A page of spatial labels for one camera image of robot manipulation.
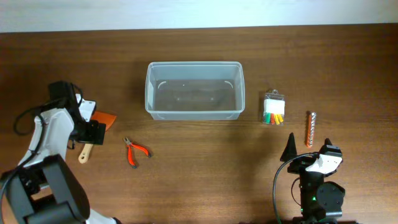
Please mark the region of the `orange scraper wooden handle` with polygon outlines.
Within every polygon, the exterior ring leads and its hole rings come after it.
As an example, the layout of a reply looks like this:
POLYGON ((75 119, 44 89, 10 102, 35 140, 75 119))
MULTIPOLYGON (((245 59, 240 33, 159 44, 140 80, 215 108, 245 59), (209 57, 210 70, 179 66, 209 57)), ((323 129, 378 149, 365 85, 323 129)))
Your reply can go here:
MULTIPOLYGON (((94 112, 91 116, 91 120, 97 120, 99 123, 104 123, 106 125, 106 130, 108 130, 115 122, 117 116, 113 114, 108 114, 100 111, 94 112)), ((78 161, 80 164, 84 164, 88 161, 90 157, 93 144, 85 144, 79 157, 78 161)))

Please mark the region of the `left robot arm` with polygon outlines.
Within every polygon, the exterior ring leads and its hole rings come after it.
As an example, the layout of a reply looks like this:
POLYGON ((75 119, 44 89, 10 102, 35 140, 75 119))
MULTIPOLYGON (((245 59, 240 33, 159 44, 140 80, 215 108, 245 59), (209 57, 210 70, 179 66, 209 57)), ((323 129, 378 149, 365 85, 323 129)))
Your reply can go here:
POLYGON ((65 162, 69 143, 103 144, 106 125, 91 119, 96 102, 84 100, 82 90, 70 82, 48 88, 49 101, 28 110, 34 133, 18 165, 2 174, 1 197, 18 223, 119 223, 90 207, 65 162))

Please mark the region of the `clear pack coloured wall plugs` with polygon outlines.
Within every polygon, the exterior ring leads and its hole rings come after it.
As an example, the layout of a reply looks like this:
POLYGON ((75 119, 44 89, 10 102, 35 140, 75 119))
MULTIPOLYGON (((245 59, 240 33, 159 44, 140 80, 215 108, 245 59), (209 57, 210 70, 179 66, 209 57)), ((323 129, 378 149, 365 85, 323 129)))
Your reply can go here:
POLYGON ((265 93, 263 101, 262 122, 265 124, 281 125, 284 123, 285 100, 277 90, 265 93))

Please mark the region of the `clear plastic container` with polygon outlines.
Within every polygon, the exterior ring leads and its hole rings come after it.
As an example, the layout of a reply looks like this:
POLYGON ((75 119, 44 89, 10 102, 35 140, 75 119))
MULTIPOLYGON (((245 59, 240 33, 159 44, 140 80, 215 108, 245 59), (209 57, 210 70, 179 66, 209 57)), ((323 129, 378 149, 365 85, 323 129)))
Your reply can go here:
POLYGON ((239 62, 152 62, 145 109, 154 120, 236 120, 245 109, 239 62))

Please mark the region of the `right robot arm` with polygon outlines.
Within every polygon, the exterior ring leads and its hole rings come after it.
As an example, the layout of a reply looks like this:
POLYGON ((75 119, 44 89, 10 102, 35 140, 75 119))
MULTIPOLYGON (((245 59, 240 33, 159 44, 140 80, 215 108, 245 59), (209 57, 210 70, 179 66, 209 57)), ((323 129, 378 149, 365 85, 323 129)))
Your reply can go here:
POLYGON ((343 162, 340 148, 326 138, 318 152, 297 154, 294 134, 290 133, 287 145, 280 157, 280 172, 298 175, 300 188, 300 213, 292 223, 336 223, 342 216, 345 189, 335 182, 325 181, 333 175, 343 162))

